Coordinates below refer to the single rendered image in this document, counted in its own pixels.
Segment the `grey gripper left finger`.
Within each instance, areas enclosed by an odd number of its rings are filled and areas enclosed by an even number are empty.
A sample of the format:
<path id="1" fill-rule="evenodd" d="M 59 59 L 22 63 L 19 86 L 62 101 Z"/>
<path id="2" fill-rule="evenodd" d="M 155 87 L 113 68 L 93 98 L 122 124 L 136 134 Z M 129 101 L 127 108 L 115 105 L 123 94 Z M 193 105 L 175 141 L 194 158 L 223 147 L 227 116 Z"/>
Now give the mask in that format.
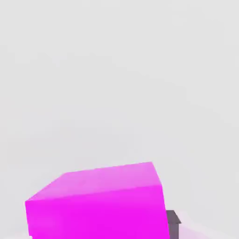
<path id="1" fill-rule="evenodd" d="M 33 239 L 28 232 L 15 232 L 11 235 L 11 239 Z"/>

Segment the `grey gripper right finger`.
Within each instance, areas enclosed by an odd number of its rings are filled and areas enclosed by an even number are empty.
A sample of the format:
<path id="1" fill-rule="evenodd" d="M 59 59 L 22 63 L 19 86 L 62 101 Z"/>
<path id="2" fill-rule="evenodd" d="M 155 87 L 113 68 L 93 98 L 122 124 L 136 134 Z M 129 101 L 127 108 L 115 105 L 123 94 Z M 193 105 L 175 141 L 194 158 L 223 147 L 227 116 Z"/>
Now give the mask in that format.
<path id="1" fill-rule="evenodd" d="M 166 210 L 170 239 L 211 239 L 201 232 L 182 225 L 174 210 Z"/>

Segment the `small magenta cube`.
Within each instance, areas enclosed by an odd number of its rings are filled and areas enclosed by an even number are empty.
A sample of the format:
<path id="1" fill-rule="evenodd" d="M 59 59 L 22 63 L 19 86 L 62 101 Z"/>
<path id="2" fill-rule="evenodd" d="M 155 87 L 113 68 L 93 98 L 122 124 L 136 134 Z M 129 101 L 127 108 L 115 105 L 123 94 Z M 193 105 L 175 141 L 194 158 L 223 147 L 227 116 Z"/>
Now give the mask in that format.
<path id="1" fill-rule="evenodd" d="M 25 207 L 32 239 L 169 239 L 151 162 L 65 173 Z"/>

